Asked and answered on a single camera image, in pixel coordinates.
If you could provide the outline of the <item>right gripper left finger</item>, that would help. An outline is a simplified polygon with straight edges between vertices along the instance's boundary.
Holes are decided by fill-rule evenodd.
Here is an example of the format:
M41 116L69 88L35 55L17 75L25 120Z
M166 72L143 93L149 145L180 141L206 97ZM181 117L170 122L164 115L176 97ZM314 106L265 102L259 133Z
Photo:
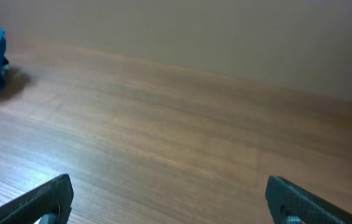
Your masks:
M61 174L0 207L0 224L67 223L74 191Z

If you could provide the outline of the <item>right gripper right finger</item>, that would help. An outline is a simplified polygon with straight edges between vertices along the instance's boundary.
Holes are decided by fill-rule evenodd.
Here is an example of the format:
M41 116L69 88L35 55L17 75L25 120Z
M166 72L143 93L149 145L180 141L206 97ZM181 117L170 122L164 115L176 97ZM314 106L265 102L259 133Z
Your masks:
M352 214L283 177L271 175L265 199L276 224L347 224Z

